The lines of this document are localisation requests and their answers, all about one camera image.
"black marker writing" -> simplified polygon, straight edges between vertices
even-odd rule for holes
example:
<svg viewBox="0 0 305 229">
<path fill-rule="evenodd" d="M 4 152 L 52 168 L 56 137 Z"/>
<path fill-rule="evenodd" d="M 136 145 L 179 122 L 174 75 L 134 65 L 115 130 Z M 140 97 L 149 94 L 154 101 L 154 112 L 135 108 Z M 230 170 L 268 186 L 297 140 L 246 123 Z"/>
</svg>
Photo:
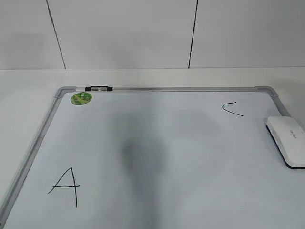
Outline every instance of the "black marker writing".
<svg viewBox="0 0 305 229">
<path fill-rule="evenodd" d="M 230 113 L 234 114 L 234 115 L 243 116 L 242 114 L 237 114 L 237 113 L 234 113 L 234 112 L 228 111 L 228 110 L 226 110 L 226 109 L 224 108 L 224 106 L 225 106 L 225 105 L 228 105 L 228 104 L 235 104 L 235 103 L 236 103 L 236 102 L 224 104 L 224 105 L 223 105 L 223 109 L 224 109 L 225 111 L 227 111 L 227 112 L 230 112 Z"/>
<path fill-rule="evenodd" d="M 63 176 L 64 176 L 69 170 L 71 170 L 74 185 L 70 185 L 70 186 L 59 186 L 59 185 L 57 185 L 57 184 L 60 182 L 60 180 L 63 178 Z M 56 187 L 74 187 L 74 192 L 75 192 L 75 207 L 77 208 L 77 192 L 76 192 L 76 187 L 79 187 L 79 186 L 80 186 L 80 185 L 76 185 L 76 184 L 75 184 L 75 177 L 74 177 L 73 169 L 72 169 L 72 167 L 70 167 L 70 168 L 67 169 L 67 171 L 65 171 L 65 172 L 63 173 L 63 175 L 59 178 L 59 180 L 57 181 L 57 183 L 56 183 L 54 186 L 52 186 L 52 189 L 51 189 L 50 192 L 48 192 L 48 194 L 50 194 Z"/>
</svg>

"table surface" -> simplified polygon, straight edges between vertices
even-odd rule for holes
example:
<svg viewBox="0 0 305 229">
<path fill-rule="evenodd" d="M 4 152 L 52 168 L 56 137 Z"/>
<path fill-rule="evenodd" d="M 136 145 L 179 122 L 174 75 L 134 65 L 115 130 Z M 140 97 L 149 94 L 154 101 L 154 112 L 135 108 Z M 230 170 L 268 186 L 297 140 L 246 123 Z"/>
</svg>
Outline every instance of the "table surface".
<svg viewBox="0 0 305 229">
<path fill-rule="evenodd" d="M 267 85 L 305 125 L 305 68 L 0 70 L 0 203 L 62 86 L 245 87 Z"/>
</svg>

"gray corner piece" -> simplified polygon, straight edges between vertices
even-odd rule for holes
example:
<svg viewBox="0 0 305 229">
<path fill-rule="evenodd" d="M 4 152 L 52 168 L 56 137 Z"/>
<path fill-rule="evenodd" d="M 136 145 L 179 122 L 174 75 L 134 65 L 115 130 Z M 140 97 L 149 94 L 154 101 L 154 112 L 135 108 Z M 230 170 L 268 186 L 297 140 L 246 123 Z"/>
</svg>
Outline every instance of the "gray corner piece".
<svg viewBox="0 0 305 229">
<path fill-rule="evenodd" d="M 256 89 L 259 92 L 266 92 L 271 97 L 278 97 L 278 94 L 276 93 L 275 89 L 270 86 L 256 86 Z"/>
<path fill-rule="evenodd" d="M 64 94 L 66 94 L 67 92 L 75 92 L 75 91 L 76 91 L 76 87 L 60 87 L 55 94 L 55 98 L 62 98 Z"/>
</svg>

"wall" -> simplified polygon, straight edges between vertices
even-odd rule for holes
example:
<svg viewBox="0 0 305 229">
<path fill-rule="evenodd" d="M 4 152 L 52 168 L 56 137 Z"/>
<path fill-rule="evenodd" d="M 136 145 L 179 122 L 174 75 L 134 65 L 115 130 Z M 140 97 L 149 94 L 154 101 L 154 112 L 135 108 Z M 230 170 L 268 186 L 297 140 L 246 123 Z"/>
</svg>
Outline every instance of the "wall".
<svg viewBox="0 0 305 229">
<path fill-rule="evenodd" d="M 304 10 L 303 0 L 2 0 L 0 69 L 305 66 Z"/>
</svg>

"tile grout line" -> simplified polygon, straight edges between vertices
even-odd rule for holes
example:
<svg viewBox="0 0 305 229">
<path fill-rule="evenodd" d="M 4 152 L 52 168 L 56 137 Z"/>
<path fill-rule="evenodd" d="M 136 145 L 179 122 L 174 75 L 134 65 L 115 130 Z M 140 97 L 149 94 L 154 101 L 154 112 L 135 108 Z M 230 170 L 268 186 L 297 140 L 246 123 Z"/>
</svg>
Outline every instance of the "tile grout line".
<svg viewBox="0 0 305 229">
<path fill-rule="evenodd" d="M 194 18 L 194 25 L 193 25 L 193 34 L 192 34 L 192 42 L 191 42 L 190 59 L 189 59 L 189 66 L 188 66 L 188 68 L 190 68 L 190 65 L 191 65 L 192 48 L 193 48 L 195 25 L 196 25 L 196 18 L 197 18 L 197 9 L 198 9 L 198 0 L 196 2 L 196 11 L 195 11 L 195 18 Z"/>
<path fill-rule="evenodd" d="M 61 59 L 62 59 L 62 62 L 63 62 L 63 66 L 64 66 L 65 69 L 67 69 L 67 68 L 66 68 L 66 64 L 65 64 L 65 61 L 64 61 L 64 59 L 63 59 L 63 55 L 62 55 L 62 51 L 61 51 L 61 46 L 59 45 L 59 40 L 58 40 L 57 32 L 56 32 L 56 30 L 55 30 L 55 25 L 54 25 L 53 17 L 52 17 L 52 14 L 51 14 L 49 2 L 48 2 L 48 0 L 46 0 L 46 2 L 47 2 L 47 6 L 48 6 L 48 11 L 49 11 L 49 16 L 50 16 L 50 19 L 51 19 L 51 23 L 52 23 L 52 25 L 53 25 L 53 29 L 54 29 L 54 32 L 55 32 L 55 37 L 56 37 L 56 40 L 57 40 L 57 44 L 58 44 L 58 47 L 59 47 L 59 51 L 60 51 L 60 53 L 61 53 Z"/>
</svg>

